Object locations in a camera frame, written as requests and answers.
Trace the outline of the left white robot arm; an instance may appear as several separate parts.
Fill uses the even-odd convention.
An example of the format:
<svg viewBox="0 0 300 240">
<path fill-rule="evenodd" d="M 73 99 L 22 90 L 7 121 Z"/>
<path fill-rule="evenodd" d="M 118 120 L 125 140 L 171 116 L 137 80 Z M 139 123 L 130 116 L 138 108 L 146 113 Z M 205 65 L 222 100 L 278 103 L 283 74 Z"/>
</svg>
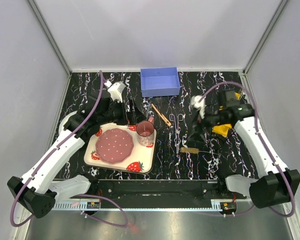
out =
<svg viewBox="0 0 300 240">
<path fill-rule="evenodd" d="M 126 110 L 122 96 L 113 96 L 108 90 L 98 90 L 88 96 L 87 103 L 68 114 L 60 123 L 58 138 L 44 156 L 21 177 L 12 176 L 7 186 L 14 197 L 13 206 L 21 204 L 34 217 L 42 218 L 62 199 L 83 194 L 93 198 L 98 186 L 87 174 L 63 182 L 53 188 L 52 182 L 69 159 L 96 134 L 101 126 L 136 125 L 145 120 L 133 99 Z"/>
</svg>

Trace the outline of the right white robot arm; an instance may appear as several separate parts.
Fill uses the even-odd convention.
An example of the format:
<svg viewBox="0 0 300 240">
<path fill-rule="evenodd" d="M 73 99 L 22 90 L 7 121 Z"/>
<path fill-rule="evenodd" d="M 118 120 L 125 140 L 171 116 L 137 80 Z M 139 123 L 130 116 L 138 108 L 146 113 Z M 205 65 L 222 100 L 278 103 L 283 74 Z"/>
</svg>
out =
<svg viewBox="0 0 300 240">
<path fill-rule="evenodd" d="M 267 139 L 255 109 L 249 103 L 240 103 L 233 90 L 219 94 L 221 108 L 206 113 L 205 98 L 193 96 L 190 106 L 196 110 L 188 143 L 198 146 L 207 142 L 205 131 L 216 126 L 230 124 L 247 148 L 257 170 L 258 178 L 240 174 L 221 177 L 217 185 L 218 195 L 229 198 L 234 193 L 249 197 L 259 209 L 283 203 L 292 203 L 300 184 L 300 173 L 289 169 Z"/>
</svg>

